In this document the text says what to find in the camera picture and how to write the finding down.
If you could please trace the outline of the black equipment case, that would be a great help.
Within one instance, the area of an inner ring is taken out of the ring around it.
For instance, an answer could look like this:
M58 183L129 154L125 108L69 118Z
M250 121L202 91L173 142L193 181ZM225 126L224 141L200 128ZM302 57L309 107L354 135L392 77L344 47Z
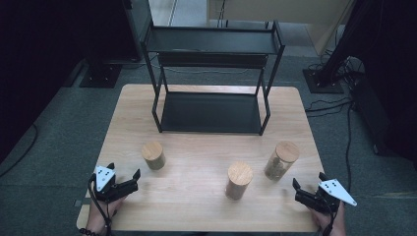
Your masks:
M352 89L356 109L361 114L371 140L374 153L381 156L400 156L417 163L410 125L402 120L391 121L377 94L366 79L361 79Z

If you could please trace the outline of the short glass jar wooden lid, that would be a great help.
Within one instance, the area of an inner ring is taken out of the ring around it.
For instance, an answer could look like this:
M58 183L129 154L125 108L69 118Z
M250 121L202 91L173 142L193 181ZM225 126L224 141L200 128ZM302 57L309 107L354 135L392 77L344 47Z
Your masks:
M142 147L142 157L151 170L159 170L165 165L165 155L160 142L149 142Z

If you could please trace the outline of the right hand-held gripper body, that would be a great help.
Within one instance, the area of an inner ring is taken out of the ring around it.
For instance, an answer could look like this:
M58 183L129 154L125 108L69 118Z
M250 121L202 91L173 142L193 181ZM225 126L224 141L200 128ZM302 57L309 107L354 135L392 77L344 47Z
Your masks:
M320 182L313 200L311 209L324 214L337 212L341 202L357 206L357 202L337 179Z

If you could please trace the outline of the beige-filled jar wooden lid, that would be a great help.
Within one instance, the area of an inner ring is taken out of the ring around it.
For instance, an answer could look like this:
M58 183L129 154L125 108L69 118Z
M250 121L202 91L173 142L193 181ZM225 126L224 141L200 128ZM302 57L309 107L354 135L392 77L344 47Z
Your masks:
M248 163L244 161L232 163L227 170L228 181L225 196L231 200L240 200L253 180L253 176L253 169Z

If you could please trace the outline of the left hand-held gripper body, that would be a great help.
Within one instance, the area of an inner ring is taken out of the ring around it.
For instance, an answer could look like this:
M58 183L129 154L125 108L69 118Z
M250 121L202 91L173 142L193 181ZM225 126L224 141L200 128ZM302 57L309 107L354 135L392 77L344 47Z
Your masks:
M115 170L111 166L95 167L95 172L90 176L88 190L93 201L112 203L122 198L118 186L115 184Z

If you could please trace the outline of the person's right hand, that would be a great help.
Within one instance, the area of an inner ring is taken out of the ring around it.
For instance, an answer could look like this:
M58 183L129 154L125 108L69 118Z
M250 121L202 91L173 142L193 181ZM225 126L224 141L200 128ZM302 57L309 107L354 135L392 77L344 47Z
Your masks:
M328 236L346 236L344 203L339 204L338 212L334 219L331 219L329 215L322 214L312 208L310 208L310 212L312 214L313 221L319 225L322 230L325 230L326 227L333 222L332 230Z

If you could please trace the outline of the person's left hand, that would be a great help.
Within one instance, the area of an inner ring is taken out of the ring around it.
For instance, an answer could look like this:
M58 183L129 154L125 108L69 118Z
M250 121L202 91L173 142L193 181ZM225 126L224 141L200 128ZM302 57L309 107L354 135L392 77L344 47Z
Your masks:
M104 215L101 214L101 211L95 205L95 203L91 203L89 207L89 218L86 225L86 230L98 234L99 236L105 236L108 231L108 227L105 223L105 218L112 219L123 204L124 200L125 198L122 198L110 204L98 201L97 203L104 212Z

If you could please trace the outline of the black stand base plate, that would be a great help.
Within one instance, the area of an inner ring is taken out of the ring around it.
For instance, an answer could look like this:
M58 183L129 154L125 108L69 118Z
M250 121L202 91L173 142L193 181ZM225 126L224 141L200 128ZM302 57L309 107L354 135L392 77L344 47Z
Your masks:
M304 69L303 76L310 93L343 93L339 81L331 82L320 70Z
M81 88L113 89L119 78L122 66L119 64L104 64L99 70L87 68L82 81Z

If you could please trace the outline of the dark curtain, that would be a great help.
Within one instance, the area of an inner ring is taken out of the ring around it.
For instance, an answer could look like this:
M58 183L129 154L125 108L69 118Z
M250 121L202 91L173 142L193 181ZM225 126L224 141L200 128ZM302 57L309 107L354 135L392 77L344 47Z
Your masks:
M123 0L0 0L0 163L81 61L134 57Z

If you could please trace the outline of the black metal two-tier shelf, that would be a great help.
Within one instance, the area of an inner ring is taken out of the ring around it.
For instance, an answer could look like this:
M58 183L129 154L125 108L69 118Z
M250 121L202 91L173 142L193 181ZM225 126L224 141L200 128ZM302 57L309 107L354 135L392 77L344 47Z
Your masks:
M159 132L262 135L268 124L268 95L282 57L279 22L270 29L157 27L140 36L154 100L151 114ZM233 68L260 71L252 93L174 91L167 67Z

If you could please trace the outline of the black leaning stand pole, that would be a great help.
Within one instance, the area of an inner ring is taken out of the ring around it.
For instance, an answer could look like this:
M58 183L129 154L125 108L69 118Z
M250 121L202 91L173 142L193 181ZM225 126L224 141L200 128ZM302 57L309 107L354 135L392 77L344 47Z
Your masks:
M355 35L357 29L361 26L361 23L369 12L374 1L375 0L356 0L338 45L335 47L326 64L320 70L331 82L333 82L333 75L338 68L339 63L346 59L349 55L349 51L353 44L353 36Z

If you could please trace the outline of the dark metal cabinet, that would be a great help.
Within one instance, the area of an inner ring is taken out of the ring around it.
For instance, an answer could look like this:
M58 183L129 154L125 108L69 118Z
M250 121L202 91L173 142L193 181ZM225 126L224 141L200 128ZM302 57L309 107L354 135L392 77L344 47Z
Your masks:
M149 55L143 51L143 42L146 41L149 28L152 25L149 0L123 0L123 4L138 57L147 63Z

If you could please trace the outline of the tall glass jar wooden lid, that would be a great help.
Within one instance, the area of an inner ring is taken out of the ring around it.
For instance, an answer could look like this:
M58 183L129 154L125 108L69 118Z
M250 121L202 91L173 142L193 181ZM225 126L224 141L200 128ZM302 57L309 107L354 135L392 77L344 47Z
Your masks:
M300 150L294 143L279 142L265 167L265 175L272 181L279 181L299 156Z

